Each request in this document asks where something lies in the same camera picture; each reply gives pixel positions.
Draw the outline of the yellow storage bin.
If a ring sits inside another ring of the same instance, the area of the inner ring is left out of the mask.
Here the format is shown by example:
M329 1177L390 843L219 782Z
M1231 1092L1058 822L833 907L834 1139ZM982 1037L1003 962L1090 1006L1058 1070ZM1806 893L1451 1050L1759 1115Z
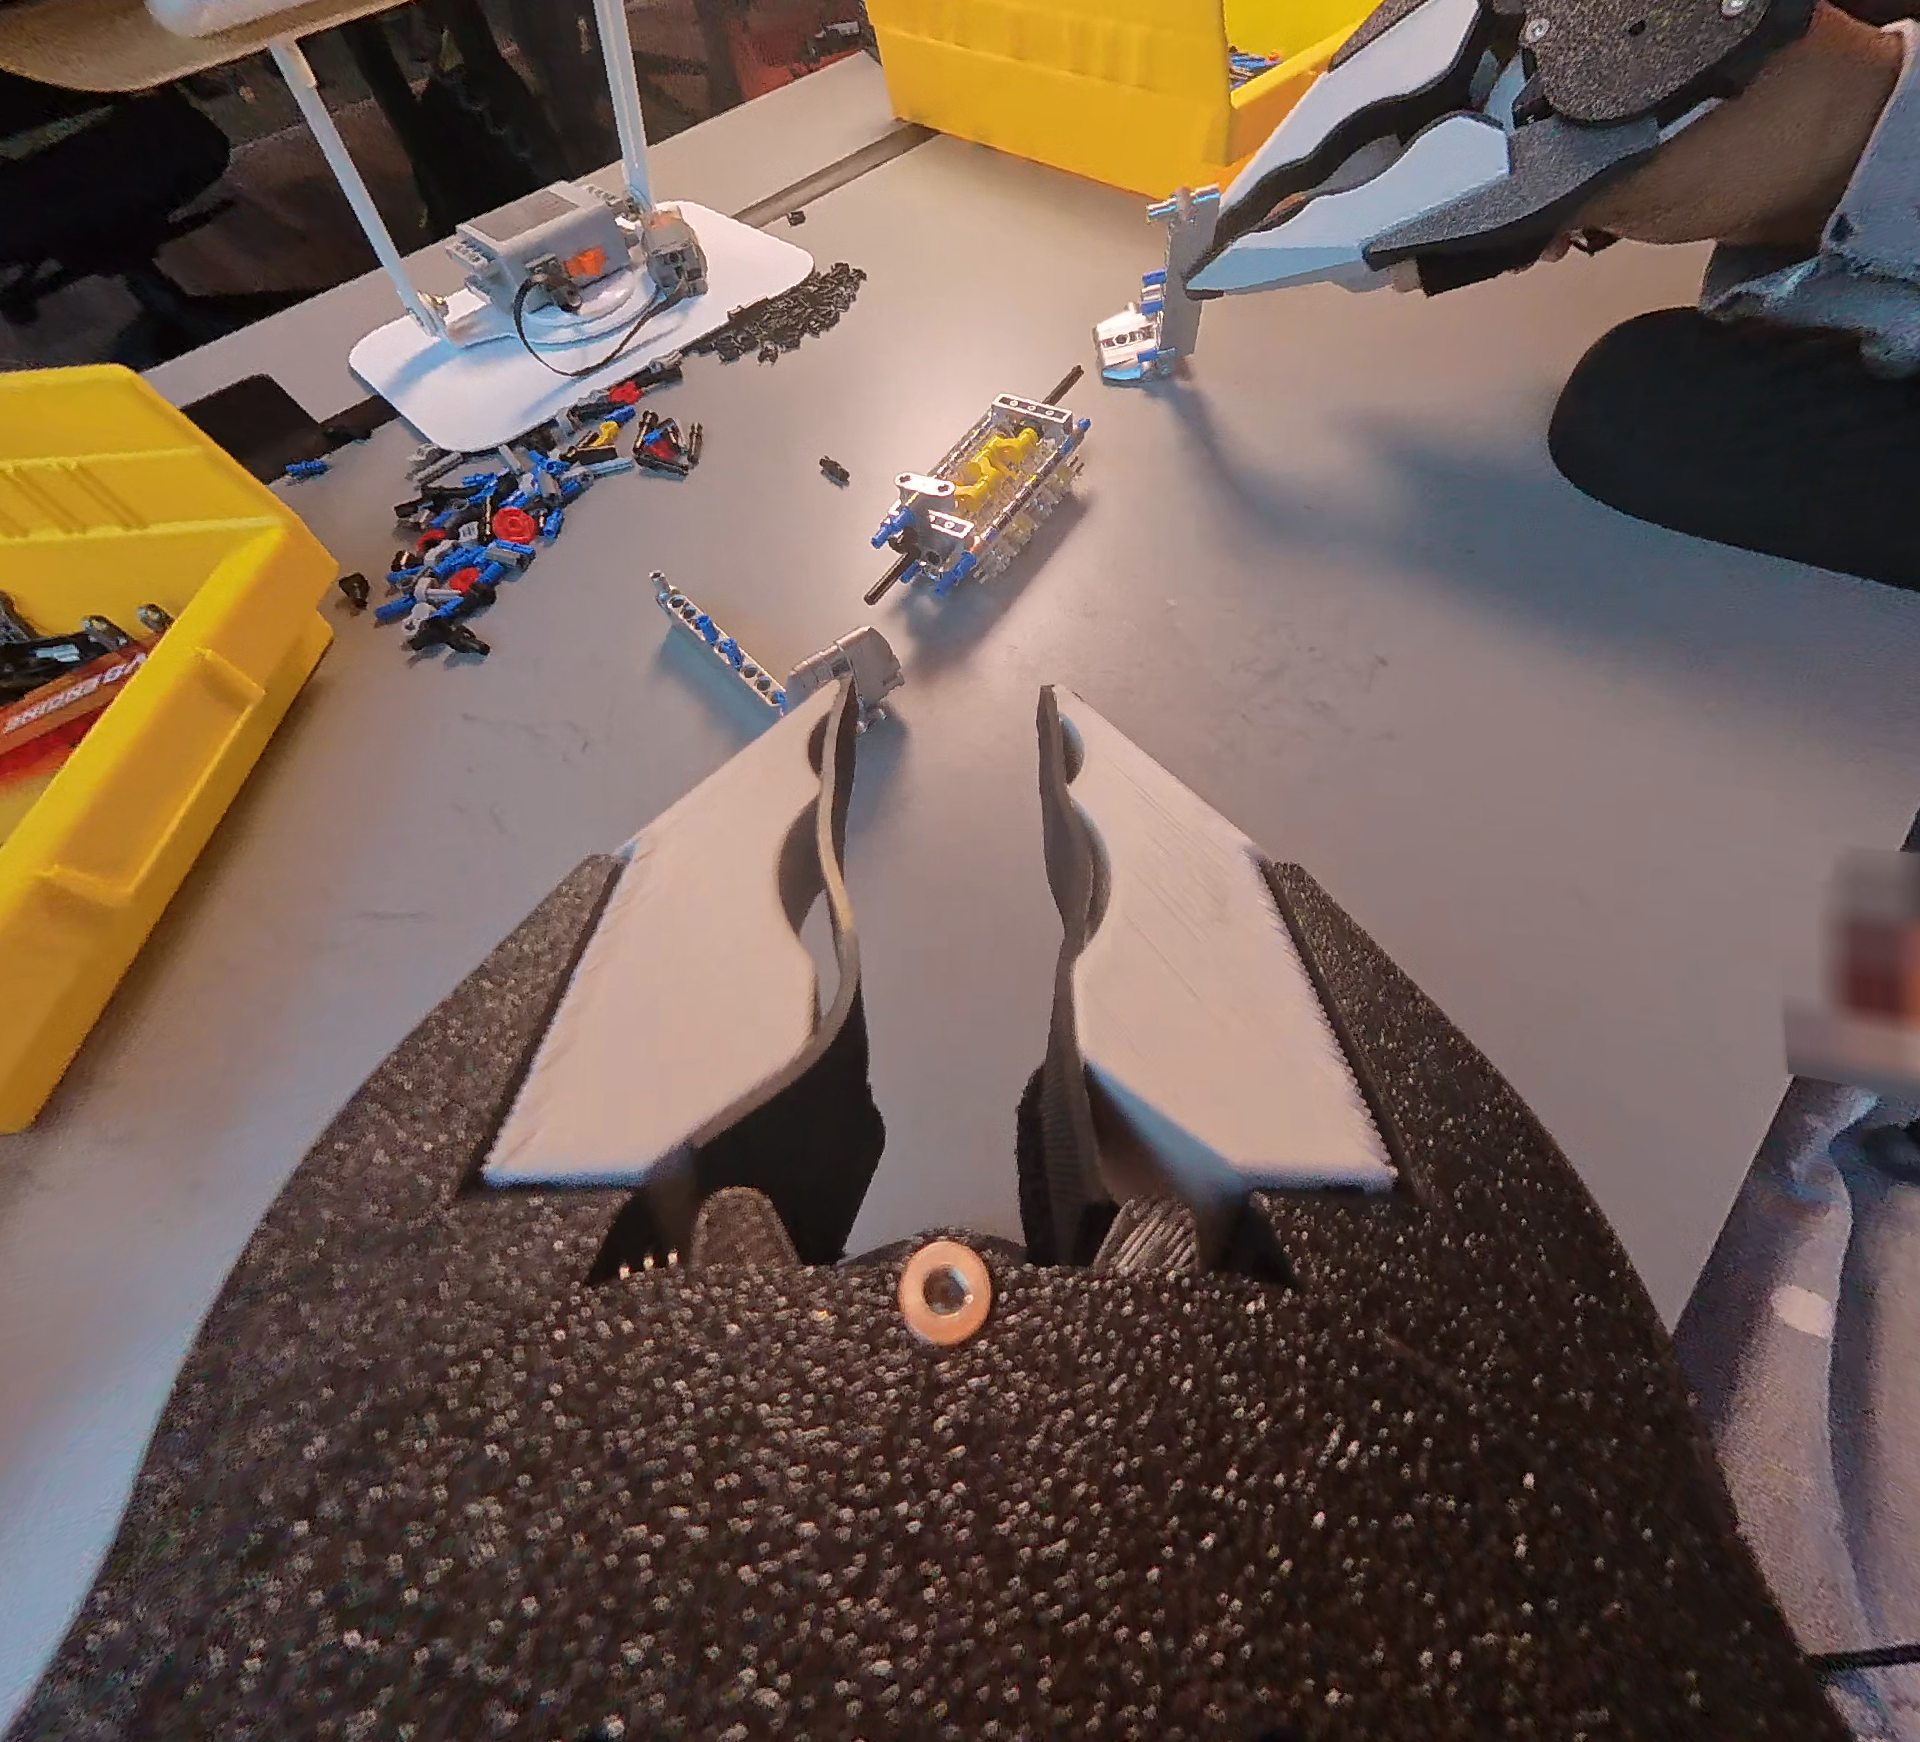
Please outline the yellow storage bin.
M6 372L5 596L46 633L170 620L37 788L5 785L3 1128L29 1125L331 640L337 563L115 365Z

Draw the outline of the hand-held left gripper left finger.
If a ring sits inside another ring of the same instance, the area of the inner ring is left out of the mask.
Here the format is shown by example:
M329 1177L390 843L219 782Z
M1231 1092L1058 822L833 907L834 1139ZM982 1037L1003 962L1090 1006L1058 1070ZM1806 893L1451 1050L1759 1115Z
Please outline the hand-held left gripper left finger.
M486 1184L688 1175L821 1061L861 987L845 881L856 741L845 675L624 847L481 1157Z

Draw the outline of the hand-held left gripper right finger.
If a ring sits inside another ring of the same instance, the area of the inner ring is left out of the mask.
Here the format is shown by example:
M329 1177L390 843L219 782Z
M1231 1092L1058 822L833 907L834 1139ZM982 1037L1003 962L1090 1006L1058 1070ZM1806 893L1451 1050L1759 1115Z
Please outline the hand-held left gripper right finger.
M1391 1193L1394 1155L1267 856L1073 690L1044 690L1040 727L1094 1177L1115 1197Z

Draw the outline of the grey angled beam assembly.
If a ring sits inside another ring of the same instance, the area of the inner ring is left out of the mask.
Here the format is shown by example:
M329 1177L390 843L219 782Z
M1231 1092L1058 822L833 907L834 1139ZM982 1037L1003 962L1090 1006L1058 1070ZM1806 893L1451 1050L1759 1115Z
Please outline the grey angled beam assembly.
M1191 354L1201 300L1187 292L1186 275L1212 246L1218 208L1216 185L1180 189L1147 208L1149 221L1165 224L1161 267L1142 275L1133 303L1094 327L1104 384L1174 378Z

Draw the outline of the transparent toy engine assembly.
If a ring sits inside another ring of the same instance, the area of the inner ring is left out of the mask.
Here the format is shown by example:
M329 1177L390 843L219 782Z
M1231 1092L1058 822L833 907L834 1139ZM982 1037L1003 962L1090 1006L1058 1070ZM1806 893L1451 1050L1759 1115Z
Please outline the transparent toy engine assembly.
M931 470L899 474L894 501L872 537L891 566L865 604L896 586L946 598L1012 568L1081 478L1091 421L1066 398L1084 372L1076 365L1040 398L993 397Z

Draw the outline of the person's right forearm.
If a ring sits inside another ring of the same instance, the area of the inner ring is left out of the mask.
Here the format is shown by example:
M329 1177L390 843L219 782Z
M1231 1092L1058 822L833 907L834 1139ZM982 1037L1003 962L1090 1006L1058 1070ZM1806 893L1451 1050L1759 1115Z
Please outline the person's right forearm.
M1919 372L1919 24L1886 25L1906 48L1900 80L1817 249L1717 245L1700 310L1717 320L1852 336L1863 365L1891 378Z

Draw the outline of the orange printed box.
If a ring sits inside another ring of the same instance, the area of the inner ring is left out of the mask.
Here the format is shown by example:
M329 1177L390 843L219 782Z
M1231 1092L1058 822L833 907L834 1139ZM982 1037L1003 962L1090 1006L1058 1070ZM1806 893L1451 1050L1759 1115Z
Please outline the orange printed box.
M157 635L92 654L6 698L3 706L3 785L57 770L91 732L124 682L149 660Z

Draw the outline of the grey holed beam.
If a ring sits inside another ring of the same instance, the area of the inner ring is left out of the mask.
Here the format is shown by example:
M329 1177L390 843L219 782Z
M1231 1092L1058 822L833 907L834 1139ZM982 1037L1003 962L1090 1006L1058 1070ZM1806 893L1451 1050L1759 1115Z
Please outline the grey holed beam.
M648 575L652 598L672 627L696 642L700 651L722 668L732 684L769 716L787 713L788 701L780 669L769 665L755 649L743 643L732 629L716 620L700 602L694 602L660 572Z

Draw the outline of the black mat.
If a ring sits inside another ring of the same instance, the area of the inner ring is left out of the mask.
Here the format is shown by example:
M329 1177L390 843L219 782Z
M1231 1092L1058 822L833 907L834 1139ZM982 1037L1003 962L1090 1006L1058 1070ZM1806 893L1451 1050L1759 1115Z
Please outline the black mat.
M324 462L397 418L379 393L316 417L264 375L205 393L183 403L181 412L257 482L275 482L296 463Z

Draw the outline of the black chair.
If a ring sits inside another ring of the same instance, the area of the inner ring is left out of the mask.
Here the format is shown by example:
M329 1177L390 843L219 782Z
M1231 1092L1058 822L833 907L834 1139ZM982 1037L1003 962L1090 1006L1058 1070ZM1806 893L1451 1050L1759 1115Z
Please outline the black chair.
M157 263L199 223L185 211L227 173L227 131L179 88L128 94L3 74L3 313L37 318L82 278L118 278L177 322L188 294Z

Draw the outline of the black cloth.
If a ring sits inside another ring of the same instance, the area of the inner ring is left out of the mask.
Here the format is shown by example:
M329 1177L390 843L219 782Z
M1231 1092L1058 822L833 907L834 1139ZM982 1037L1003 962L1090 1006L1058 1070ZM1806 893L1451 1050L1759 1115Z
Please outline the black cloth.
M1559 390L1548 457L1649 526L1919 590L1919 382L1838 331L1627 318Z

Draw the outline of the pile of coloured building pieces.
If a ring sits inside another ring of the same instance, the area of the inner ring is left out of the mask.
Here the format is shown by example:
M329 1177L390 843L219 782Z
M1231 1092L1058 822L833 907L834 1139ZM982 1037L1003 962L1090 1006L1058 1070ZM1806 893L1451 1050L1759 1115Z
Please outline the pile of coloured building pieces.
M684 482L694 471L703 422L657 404L683 377L683 354L658 356L490 447L424 443L393 506L395 549L379 573L336 580L341 610L387 629L409 658L490 655L492 607L561 539L587 493L625 476Z

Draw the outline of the grey desk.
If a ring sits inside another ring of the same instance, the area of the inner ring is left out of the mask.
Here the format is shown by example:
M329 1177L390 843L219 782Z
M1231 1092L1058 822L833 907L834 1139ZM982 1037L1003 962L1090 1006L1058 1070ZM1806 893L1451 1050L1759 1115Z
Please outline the grey desk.
M183 1354L337 1109L581 859L755 734L646 590L759 654L855 627L899 470L999 390L1091 365L1159 263L1143 202L928 137L855 57L651 149L669 196L766 207L869 280L775 365L700 356L683 483L587 493L477 662L333 642L60 1092L5 1139L5 1722L116 1527ZM1304 865L1579 1165L1664 1321L1783 1094L1836 860L1916 811L1916 599L1649 530L1548 463L1615 322L1696 249L1456 291L1205 310L1184 382L1071 393L1071 503L952 604L894 594L906 682L863 736L848 884L887 1141L855 1246L1020 1232L1012 1111L1059 923L1038 694L1066 684ZM850 476L818 471L833 455Z

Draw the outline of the grey battery box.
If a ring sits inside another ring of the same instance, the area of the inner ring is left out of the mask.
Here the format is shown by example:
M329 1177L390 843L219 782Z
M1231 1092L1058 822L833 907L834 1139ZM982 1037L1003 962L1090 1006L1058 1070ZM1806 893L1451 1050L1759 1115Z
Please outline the grey battery box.
M509 309L559 291L559 307L634 273L632 215L592 185L557 181L462 223L449 254L467 288Z

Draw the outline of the black building pieces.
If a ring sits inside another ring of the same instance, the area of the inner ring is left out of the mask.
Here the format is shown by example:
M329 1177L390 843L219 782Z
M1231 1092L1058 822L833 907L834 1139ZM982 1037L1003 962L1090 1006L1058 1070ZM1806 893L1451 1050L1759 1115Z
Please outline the black building pieces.
M32 624L8 592L3 594L3 694L23 695L107 654L150 649L175 616L159 604L136 607L136 627L124 629L105 614L88 614L69 631Z

